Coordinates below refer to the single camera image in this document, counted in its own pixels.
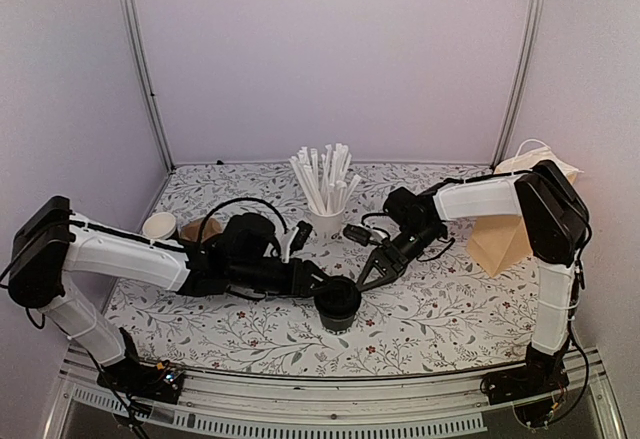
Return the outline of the black plastic cup lid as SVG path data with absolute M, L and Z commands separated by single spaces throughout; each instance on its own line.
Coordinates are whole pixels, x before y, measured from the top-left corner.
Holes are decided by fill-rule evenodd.
M 357 289 L 356 283 L 345 277 L 336 288 L 313 297 L 319 313 L 336 316 L 357 312 L 362 300 L 361 291 Z

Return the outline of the black and white coffee cup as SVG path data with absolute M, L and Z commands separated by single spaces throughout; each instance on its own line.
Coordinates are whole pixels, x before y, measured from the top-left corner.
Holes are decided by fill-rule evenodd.
M 343 315 L 331 315 L 329 313 L 320 312 L 319 318 L 322 327 L 331 334 L 344 334 L 346 333 L 355 321 L 357 313 L 343 314 Z

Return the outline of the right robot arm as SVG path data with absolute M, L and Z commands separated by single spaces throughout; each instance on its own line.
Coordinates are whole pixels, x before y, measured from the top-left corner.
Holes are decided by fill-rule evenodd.
M 552 383 L 555 365 L 572 340 L 572 323 L 585 287 L 583 252 L 592 238 L 589 211 L 560 168 L 542 160 L 532 168 L 472 179 L 447 178 L 416 194 L 393 190 L 383 212 L 399 228 L 370 253 L 356 285 L 368 291 L 398 280 L 410 263 L 447 234 L 458 219 L 522 219 L 538 267 L 536 325 L 517 386 L 537 395 Z

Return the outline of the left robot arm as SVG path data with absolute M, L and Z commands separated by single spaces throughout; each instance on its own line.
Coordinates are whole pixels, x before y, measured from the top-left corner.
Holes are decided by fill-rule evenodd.
M 51 198 L 14 236 L 1 285 L 11 300 L 36 310 L 88 351 L 128 393 L 148 385 L 152 369 L 138 359 L 130 335 L 94 307 L 75 277 L 128 279 L 185 297 L 257 294 L 294 298 L 343 297 L 341 278 L 294 257 L 310 226 L 301 222 L 282 238 L 256 213 L 233 216 L 222 231 L 195 240 L 153 240 L 95 222 Z

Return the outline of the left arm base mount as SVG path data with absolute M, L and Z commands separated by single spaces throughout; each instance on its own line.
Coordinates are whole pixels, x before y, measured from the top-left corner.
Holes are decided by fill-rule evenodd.
M 123 328 L 124 358 L 114 365 L 101 366 L 97 384 L 125 395 L 177 404 L 184 384 L 184 370 L 169 360 L 155 365 L 140 362 L 130 334 Z

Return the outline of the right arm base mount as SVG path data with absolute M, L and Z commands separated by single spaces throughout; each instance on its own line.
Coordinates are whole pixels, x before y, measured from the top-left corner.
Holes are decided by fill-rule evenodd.
M 490 405 L 531 399 L 540 394 L 559 391 L 557 399 L 547 397 L 517 405 L 513 409 L 521 425 L 529 429 L 547 428 L 570 415 L 586 393 L 590 374 L 589 361 L 581 348 L 578 352 L 585 365 L 585 377 L 580 392 L 568 407 L 565 407 L 569 386 L 568 374 L 564 369 L 566 349 L 547 355 L 529 345 L 522 366 L 485 374 L 480 382 L 480 391 L 488 398 Z

